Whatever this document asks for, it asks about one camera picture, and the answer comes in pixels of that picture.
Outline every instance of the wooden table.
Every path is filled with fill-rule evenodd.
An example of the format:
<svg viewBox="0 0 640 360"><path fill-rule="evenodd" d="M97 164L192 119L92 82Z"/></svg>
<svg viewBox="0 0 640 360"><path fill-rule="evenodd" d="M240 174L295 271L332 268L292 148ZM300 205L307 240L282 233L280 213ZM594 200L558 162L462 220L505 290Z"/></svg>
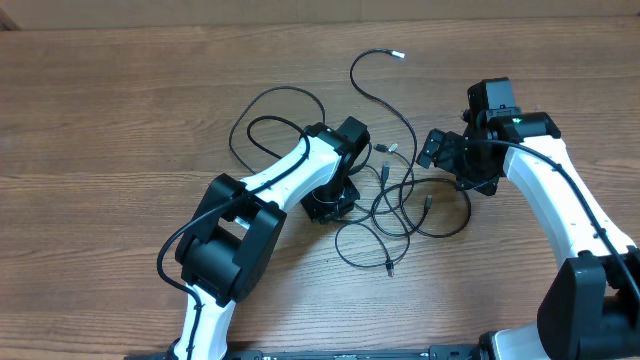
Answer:
<svg viewBox="0 0 640 360"><path fill-rule="evenodd" d="M395 142L410 155L406 128L348 80L354 57L379 46L406 51L406 61L367 57L356 77L409 118L420 143L434 127L464 128L470 85L509 76L518 104L551 114L595 197L640 239L640 18L4 32L0 357L119 359L165 350L179 336L186 296L157 276L157 252L215 176L248 174L227 136L262 90L304 87L324 102L329 126L352 115L374 144ZM312 101L291 92L268 95L247 119L264 114L320 120ZM273 161L243 127L237 134L252 166ZM256 134L280 153L297 136L279 124ZM398 181L395 158L374 153L371 164L386 160ZM375 180L363 171L354 181L370 204ZM464 218L459 194L427 185L411 214L427 194L427 229ZM337 228L296 208L229 340L264 350L423 348L534 320L556 272L545 235L506 181L494 197L471 198L468 227L448 239L412 238L393 279L346 265L334 249ZM344 235L348 256L382 257L370 235ZM404 244L385 241L394 254ZM179 276L172 256L166 263Z"/></svg>

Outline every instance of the cable connector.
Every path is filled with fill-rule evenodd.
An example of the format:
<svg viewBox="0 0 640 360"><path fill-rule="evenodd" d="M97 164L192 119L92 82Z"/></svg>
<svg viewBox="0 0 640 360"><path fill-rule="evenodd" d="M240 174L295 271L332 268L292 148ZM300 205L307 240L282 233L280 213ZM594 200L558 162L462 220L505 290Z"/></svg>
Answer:
<svg viewBox="0 0 640 360"><path fill-rule="evenodd" d="M382 165L382 173L380 174L383 187L387 184L387 180L389 180L390 171L391 171L391 163L389 163L388 161L385 161L384 165Z"/></svg>
<svg viewBox="0 0 640 360"><path fill-rule="evenodd" d="M387 147L387 145L383 145L383 144L376 144L375 148L376 151L378 152L389 152L389 153L393 153L396 151L396 149L398 148L398 144L393 143L391 144L391 146Z"/></svg>
<svg viewBox="0 0 640 360"><path fill-rule="evenodd" d="M427 198L424 200L424 208L427 210L431 209L432 202L433 202L433 196L427 195Z"/></svg>
<svg viewBox="0 0 640 360"><path fill-rule="evenodd" d="M405 53L400 52L400 51L396 51L396 50L391 50L391 56L400 58L400 59L404 59L405 57Z"/></svg>
<svg viewBox="0 0 640 360"><path fill-rule="evenodd" d="M389 277L393 277L393 261L387 260L384 266L387 268L387 274Z"/></svg>
<svg viewBox="0 0 640 360"><path fill-rule="evenodd" d="M374 149L376 151L378 151L378 152L387 152L387 151L389 151L389 148L387 147L387 145L382 145L382 144L376 144Z"/></svg>

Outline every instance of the robotic arm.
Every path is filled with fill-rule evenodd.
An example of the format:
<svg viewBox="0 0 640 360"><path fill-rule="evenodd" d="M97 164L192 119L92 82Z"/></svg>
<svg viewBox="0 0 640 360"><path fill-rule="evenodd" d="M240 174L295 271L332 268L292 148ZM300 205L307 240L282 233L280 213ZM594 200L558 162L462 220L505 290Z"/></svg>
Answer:
<svg viewBox="0 0 640 360"><path fill-rule="evenodd" d="M496 192L506 177L523 193L544 229L559 273L538 310L537 322L485 334L474 359L610 359L640 354L640 304L633 280L625 278L577 194L558 168L573 180L596 221L635 282L640 252L600 208L578 176L561 134L546 113L523 114L515 106L508 79L484 80L469 88L464 134L429 133L418 162L456 175L459 189ZM619 289L605 297L607 283Z"/></svg>
<svg viewBox="0 0 640 360"><path fill-rule="evenodd" d="M251 195L224 213L210 216L184 233L176 249L182 264L182 279L202 304L199 321L189 349L196 319L196 302L190 296L180 339L170 356L176 359L221 360L227 351L227 331L235 304L244 300L262 277L286 213L302 202L312 221L326 222L353 209L360 194L347 177L355 159L369 143L367 127L349 117L337 130L322 123L305 129L309 155L297 169L270 188ZM205 193L194 219L210 209L275 178L305 153L300 143L268 169L240 181L226 174L218 176ZM247 229L240 241L219 225L220 218L236 221Z"/></svg>

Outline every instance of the white cable tip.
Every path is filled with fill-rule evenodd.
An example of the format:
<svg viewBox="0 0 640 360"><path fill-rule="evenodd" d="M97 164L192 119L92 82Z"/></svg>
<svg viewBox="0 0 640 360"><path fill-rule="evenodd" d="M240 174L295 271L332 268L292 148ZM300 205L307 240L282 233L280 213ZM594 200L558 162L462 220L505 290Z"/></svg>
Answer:
<svg viewBox="0 0 640 360"><path fill-rule="evenodd" d="M391 50L391 56L395 56L398 57L400 59L404 59L404 53L401 53L400 51L395 51L395 50Z"/></svg>

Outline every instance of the end effector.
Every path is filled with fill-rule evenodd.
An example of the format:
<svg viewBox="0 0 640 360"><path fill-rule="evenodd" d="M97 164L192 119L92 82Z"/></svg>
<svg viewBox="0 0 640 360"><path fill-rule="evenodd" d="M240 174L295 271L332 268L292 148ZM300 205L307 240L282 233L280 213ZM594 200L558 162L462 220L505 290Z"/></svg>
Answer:
<svg viewBox="0 0 640 360"><path fill-rule="evenodd" d="M504 177L502 165L507 147L463 142L501 140L521 143L524 138L551 135L560 138L560 130L545 112L523 114L516 106L508 78L483 80L467 90L469 109L462 120L467 123L463 135L429 132L417 162L424 168L431 163L456 176L458 190L475 189L491 196Z"/></svg>

